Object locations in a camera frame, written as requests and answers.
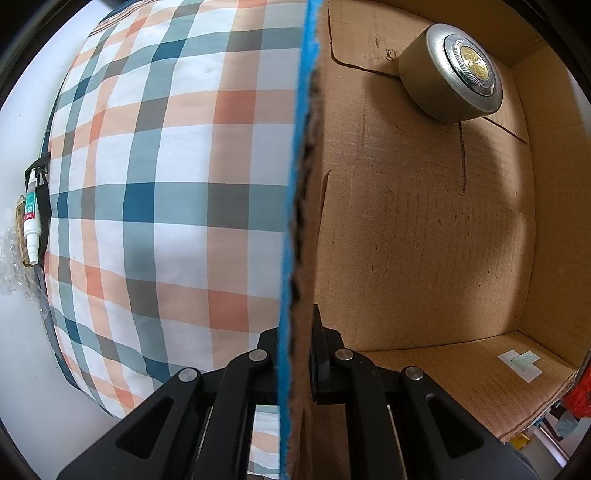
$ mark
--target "blue edge of cardboard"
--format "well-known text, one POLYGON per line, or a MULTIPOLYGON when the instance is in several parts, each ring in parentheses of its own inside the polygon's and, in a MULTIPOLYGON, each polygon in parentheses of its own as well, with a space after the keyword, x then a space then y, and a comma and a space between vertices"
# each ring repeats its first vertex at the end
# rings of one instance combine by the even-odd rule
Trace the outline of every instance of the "blue edge of cardboard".
MULTIPOLYGON (((295 122, 292 143, 292 158, 289 183, 287 187, 287 213, 288 222, 293 218, 293 204, 296 193, 298 177, 298 164, 300 145, 304 137, 306 116, 308 114, 310 79, 316 66, 320 45, 316 40, 316 19, 322 0, 308 0, 306 17, 302 33, 300 71, 298 74, 298 86, 295 95, 295 122)), ((281 308, 279 317, 277 339, 277 400, 280 412, 280 478, 288 479, 285 471, 287 460, 287 440, 290 435, 290 306, 291 306, 291 276, 294 271, 294 250, 291 241, 289 224, 285 226, 287 232, 283 249, 283 263, 281 274, 281 308)))

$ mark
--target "red object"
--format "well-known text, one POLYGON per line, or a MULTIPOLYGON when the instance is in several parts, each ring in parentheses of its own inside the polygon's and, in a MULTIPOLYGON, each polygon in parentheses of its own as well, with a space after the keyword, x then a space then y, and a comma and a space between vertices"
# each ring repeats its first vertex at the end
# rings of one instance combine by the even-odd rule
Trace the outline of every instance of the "red object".
POLYGON ((577 386, 564 396, 563 403, 575 417, 591 417, 591 363, 577 386))

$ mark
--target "metal container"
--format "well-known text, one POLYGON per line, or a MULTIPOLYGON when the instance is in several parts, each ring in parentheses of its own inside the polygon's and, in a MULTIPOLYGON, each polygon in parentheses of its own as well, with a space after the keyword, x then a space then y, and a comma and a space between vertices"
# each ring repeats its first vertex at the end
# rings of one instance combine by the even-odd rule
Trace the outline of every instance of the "metal container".
POLYGON ((434 24, 402 52, 400 78, 412 99, 442 122, 495 113, 503 87, 484 49, 462 30, 434 24))

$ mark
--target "gold emblem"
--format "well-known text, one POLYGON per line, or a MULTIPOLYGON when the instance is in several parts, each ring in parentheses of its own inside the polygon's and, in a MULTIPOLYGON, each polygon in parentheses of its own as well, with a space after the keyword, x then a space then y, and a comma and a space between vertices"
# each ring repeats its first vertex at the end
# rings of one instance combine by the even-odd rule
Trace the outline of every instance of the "gold emblem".
POLYGON ((488 80, 489 72, 486 63, 476 50, 470 47, 460 47, 460 55, 464 64, 480 80, 488 80))

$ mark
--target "clear plastic wrap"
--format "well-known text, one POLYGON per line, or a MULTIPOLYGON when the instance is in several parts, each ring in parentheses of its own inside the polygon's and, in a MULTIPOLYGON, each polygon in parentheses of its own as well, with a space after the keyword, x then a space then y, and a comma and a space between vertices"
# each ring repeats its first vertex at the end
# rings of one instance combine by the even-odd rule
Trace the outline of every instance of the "clear plastic wrap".
POLYGON ((0 235, 0 295, 19 291, 29 301, 39 301, 45 294, 35 281, 33 268, 22 264, 19 237, 15 228, 0 235))

